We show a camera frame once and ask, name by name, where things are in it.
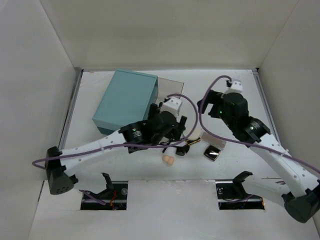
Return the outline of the clear acrylic box door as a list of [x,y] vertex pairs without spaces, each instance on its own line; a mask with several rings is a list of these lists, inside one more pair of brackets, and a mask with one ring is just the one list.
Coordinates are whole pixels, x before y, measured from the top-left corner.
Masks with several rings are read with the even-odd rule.
[[162,102],[167,95],[181,94],[183,91],[184,83],[174,80],[158,77],[158,95],[156,103]]

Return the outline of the teal makeup organizer box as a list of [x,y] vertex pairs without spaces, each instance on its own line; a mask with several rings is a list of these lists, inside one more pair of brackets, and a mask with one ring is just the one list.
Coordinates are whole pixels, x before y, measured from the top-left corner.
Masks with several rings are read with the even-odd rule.
[[92,117],[99,132],[110,135],[128,124],[146,120],[158,97],[158,77],[117,69]]

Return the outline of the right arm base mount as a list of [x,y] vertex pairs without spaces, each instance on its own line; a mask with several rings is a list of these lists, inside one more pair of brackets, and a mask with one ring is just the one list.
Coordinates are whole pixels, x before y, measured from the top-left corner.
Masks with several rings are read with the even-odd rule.
[[233,179],[215,181],[219,210],[265,210],[263,198],[245,192],[242,183],[251,176],[243,171]]

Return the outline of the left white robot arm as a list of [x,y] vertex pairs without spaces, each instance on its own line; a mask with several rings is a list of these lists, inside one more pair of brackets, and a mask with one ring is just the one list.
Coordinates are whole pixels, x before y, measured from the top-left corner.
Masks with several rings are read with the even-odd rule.
[[45,172],[51,195],[70,191],[79,179],[76,173],[103,159],[103,155],[120,147],[134,153],[157,146],[163,138],[178,141],[185,130],[187,118],[177,120],[182,101],[176,97],[150,106],[146,120],[130,123],[110,135],[88,144],[59,149],[54,146],[47,150]]

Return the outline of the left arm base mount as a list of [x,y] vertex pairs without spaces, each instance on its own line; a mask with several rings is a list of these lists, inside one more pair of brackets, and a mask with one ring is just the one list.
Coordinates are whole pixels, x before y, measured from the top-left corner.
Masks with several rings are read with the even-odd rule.
[[82,192],[80,210],[82,211],[125,211],[127,209],[128,188],[127,181],[112,181],[107,173],[102,173],[105,188],[94,193]]

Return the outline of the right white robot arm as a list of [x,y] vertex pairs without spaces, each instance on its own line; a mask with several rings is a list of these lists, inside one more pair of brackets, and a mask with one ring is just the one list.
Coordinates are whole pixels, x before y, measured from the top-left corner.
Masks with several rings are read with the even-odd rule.
[[256,153],[284,182],[280,185],[258,181],[253,173],[243,171],[233,179],[233,194],[238,198],[247,194],[266,198],[283,206],[300,223],[312,218],[320,209],[319,178],[294,160],[261,120],[249,115],[248,102],[240,93],[210,90],[197,102],[200,115],[209,104],[212,105],[209,116],[225,123],[235,137],[234,143]]

